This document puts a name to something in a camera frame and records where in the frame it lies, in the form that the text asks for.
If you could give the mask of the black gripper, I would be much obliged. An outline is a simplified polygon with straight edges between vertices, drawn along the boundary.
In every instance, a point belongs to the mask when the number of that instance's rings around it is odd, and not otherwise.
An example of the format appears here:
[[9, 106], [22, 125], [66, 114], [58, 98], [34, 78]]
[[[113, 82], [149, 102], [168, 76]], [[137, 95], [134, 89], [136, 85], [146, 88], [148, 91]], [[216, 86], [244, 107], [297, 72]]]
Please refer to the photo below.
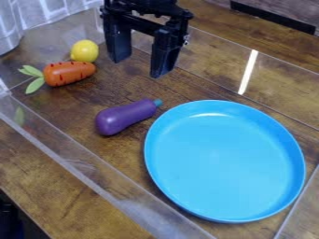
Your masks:
[[[183, 35], [187, 33], [188, 20], [193, 18], [189, 10], [177, 5], [177, 0], [102, 0], [100, 8], [102, 18], [106, 52], [113, 63], [130, 56], [130, 30], [153, 36], [151, 53], [151, 77], [159, 78], [171, 72], [183, 46]], [[167, 27], [133, 15], [165, 16]]]

